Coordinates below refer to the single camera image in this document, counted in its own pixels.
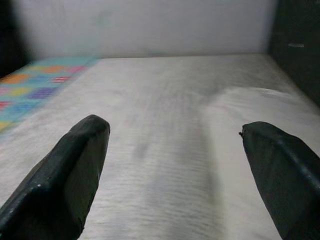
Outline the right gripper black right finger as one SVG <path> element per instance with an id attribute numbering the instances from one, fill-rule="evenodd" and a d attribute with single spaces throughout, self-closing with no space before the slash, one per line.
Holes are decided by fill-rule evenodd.
<path id="1" fill-rule="evenodd" d="M 320 158 L 300 138 L 263 121 L 240 132 L 258 192 L 283 240 L 320 238 Z"/>

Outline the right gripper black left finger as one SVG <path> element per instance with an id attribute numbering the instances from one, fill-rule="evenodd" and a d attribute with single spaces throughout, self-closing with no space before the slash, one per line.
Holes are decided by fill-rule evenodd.
<path id="1" fill-rule="evenodd" d="M 76 240 L 99 187 L 110 124 L 88 115 L 26 175 L 0 209 L 3 240 Z"/>

